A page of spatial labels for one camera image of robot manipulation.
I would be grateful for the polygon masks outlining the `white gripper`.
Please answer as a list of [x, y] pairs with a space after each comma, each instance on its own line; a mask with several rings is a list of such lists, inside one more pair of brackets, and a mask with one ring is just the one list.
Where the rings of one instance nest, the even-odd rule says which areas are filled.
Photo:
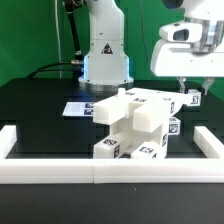
[[180, 93], [186, 94], [185, 77], [206, 77], [204, 94], [214, 77], [224, 77], [224, 38], [220, 44], [207, 42], [206, 37], [218, 32], [205, 29], [200, 23], [179, 21], [159, 30], [161, 39], [154, 46], [150, 68], [158, 77], [178, 77]]

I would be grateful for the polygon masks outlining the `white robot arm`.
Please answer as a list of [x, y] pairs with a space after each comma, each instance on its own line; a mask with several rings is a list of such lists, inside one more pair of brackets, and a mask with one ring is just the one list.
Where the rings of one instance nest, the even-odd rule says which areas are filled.
[[[185, 88], [188, 77], [203, 77], [207, 90], [224, 77], [224, 0], [162, 0], [182, 9], [184, 19], [159, 29], [150, 69], [158, 77], [175, 77]], [[90, 50], [83, 55], [73, 11], [86, 5], [90, 18]], [[78, 82], [103, 91], [130, 85], [129, 58], [124, 52], [124, 14], [115, 0], [64, 0], [75, 48], [83, 68]]]

